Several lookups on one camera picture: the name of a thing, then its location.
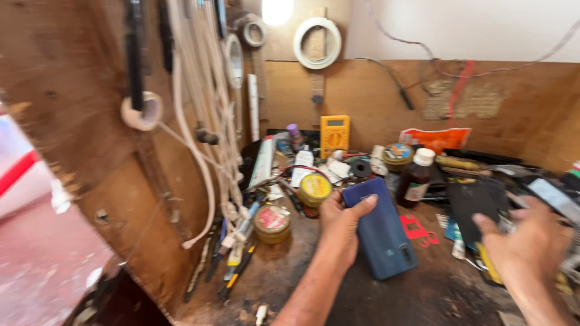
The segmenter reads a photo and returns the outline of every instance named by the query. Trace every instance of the yellow tin can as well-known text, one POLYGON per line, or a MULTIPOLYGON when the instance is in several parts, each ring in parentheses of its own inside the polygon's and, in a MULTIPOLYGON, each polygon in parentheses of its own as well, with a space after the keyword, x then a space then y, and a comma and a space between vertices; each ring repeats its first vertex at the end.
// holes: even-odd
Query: yellow tin can
POLYGON ((254 231, 258 239, 267 244, 284 241, 290 235, 290 212, 276 204, 258 208, 254 217, 254 231))
POLYGON ((407 144, 391 144, 385 146, 383 160, 389 171, 400 172, 413 160, 415 150, 407 144))
POLYGON ((327 178, 318 173, 311 173, 300 181, 298 199, 308 207, 319 208, 331 192, 332 185, 327 178))

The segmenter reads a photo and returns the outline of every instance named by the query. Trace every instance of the white wall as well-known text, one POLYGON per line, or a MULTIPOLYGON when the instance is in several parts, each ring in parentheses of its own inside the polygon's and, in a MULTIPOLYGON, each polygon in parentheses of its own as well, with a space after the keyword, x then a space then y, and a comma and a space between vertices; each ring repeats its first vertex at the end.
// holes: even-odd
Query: white wall
MULTIPOLYGON (((0 116, 0 176, 32 150, 32 145, 9 115, 0 116)), ((0 195, 0 218, 50 194, 54 175, 43 161, 35 163, 12 187, 0 195)))
MULTIPOLYGON (((580 19, 578 0, 371 0, 385 29, 426 43, 436 57, 533 61, 580 19)), ((365 0, 353 0, 346 58, 427 59, 418 45, 382 35, 365 0)), ((580 31, 547 61, 580 62, 580 31)))

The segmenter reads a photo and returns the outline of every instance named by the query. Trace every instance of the white bottle cap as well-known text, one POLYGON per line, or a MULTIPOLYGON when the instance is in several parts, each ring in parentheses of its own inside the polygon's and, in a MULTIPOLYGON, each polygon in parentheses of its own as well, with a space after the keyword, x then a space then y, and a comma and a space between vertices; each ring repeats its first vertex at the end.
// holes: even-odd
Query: white bottle cap
POLYGON ((335 160, 337 160, 337 161, 342 160, 342 151, 341 150, 335 150, 334 152, 332 152, 332 158, 335 159, 335 160))
POLYGON ((419 148, 413 157, 413 162, 421 166, 429 166, 433 164, 435 159, 435 152, 428 148, 419 148))

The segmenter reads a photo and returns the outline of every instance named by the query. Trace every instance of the tape roll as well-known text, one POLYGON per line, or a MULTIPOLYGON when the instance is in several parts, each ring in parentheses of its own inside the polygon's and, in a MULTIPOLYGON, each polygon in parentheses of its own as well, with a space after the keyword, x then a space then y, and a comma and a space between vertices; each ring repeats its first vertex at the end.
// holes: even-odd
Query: tape roll
POLYGON ((150 131, 163 116, 163 102, 161 97, 152 92, 143 92, 143 111, 134 110, 131 98, 126 97, 121 104, 121 118, 131 128, 150 131))
POLYGON ((228 83, 234 89, 242 88, 244 83, 244 55, 240 40, 235 34, 227 36, 224 56, 226 57, 228 83))
POLYGON ((264 43, 266 43, 267 37, 266 35, 267 35, 266 25, 261 20, 251 20, 244 26, 244 40, 246 41, 247 44, 253 46, 254 48, 259 48, 260 46, 264 45, 264 43), (252 36, 250 35, 250 29, 253 26, 256 26, 262 33, 262 39, 260 41, 256 42, 252 40, 252 36))
POLYGON ((328 20, 324 17, 313 17, 306 20, 298 27, 296 34, 294 34, 294 55, 296 55, 296 58, 303 66, 309 69, 324 69, 330 66, 338 58, 341 47, 342 38, 340 37, 338 27, 332 22, 332 20, 328 20), (334 37, 335 46, 331 49, 330 53, 328 53, 328 56, 324 60, 311 61, 302 53, 302 39, 306 32, 315 26, 326 28, 332 37, 334 37))
POLYGON ((371 164, 365 160, 354 160, 350 163, 350 172, 357 178, 368 178, 371 175, 371 164))

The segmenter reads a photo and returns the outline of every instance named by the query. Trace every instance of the red plastic piece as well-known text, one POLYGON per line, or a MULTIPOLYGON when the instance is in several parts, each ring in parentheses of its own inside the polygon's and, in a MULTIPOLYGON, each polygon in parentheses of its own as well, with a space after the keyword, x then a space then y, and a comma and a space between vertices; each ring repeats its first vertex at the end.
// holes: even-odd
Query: red plastic piece
POLYGON ((437 233, 425 230, 425 228, 421 225, 419 220, 415 218, 415 216, 413 216, 412 214, 409 214, 409 216, 401 215, 399 216, 399 219, 401 220, 401 224, 403 226, 403 229, 405 230, 407 238, 409 238, 410 240, 421 239, 419 245, 421 245, 424 248, 429 247, 430 244, 439 244, 439 240, 437 239, 437 233), (409 226, 411 225, 415 225, 414 229, 416 230, 410 230, 409 226))
POLYGON ((0 176, 0 197, 39 160, 36 151, 31 150, 14 163, 3 176, 0 176))

